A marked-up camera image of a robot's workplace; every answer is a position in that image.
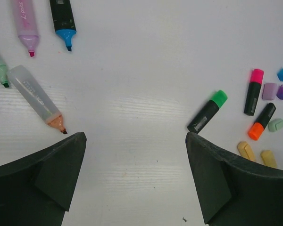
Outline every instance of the white table surface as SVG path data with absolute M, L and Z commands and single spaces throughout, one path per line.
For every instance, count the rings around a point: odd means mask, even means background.
M 219 89 L 228 101 L 200 135 L 234 153 L 246 140 L 260 163 L 271 149 L 283 169 L 283 130 L 250 141 L 255 117 L 242 113 L 252 68 L 280 83 L 283 0 L 72 0 L 72 53 L 54 33 L 49 1 L 34 7 L 36 58 L 17 38 L 8 0 L 0 0 L 0 52 L 10 68 L 32 72 L 69 134 L 86 133 L 63 226 L 203 226 L 184 140 L 191 117 Z M 283 101 L 274 103 L 274 118 L 283 118 Z M 14 87 L 0 85 L 0 165 L 64 138 Z

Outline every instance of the clear highlighter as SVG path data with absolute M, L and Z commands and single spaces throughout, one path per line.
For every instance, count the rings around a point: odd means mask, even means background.
M 8 71 L 7 75 L 9 80 L 47 125 L 67 134 L 63 125 L 62 113 L 25 67 L 22 65 L 14 67 Z

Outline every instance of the green highlighter cap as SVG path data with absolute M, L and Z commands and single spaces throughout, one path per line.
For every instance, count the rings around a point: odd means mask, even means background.
M 276 132 L 283 128 L 283 119 L 275 119 L 268 124 L 270 132 Z
M 214 101 L 219 108 L 221 108 L 227 100 L 227 95 L 222 90 L 219 90 L 213 95 L 211 100 Z

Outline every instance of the pale yellow marker cap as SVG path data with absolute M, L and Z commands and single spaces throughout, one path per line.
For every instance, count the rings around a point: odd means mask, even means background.
M 251 161 L 256 161 L 256 158 L 255 158 L 255 155 L 253 153 L 253 150 L 251 149 L 250 145 L 247 142 L 241 141 L 238 144 L 237 148 L 238 148 L 238 151 L 239 151 L 240 155 L 243 158 L 251 160 Z
M 277 169 L 277 162 L 275 161 L 274 154 L 271 150 L 264 150 L 261 152 L 261 158 L 266 166 Z

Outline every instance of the purple marker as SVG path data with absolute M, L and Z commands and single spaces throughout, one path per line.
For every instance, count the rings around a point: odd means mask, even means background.
M 28 49 L 29 55 L 39 44 L 37 23 L 33 12 L 32 0 L 10 0 L 13 8 L 17 34 L 23 45 Z

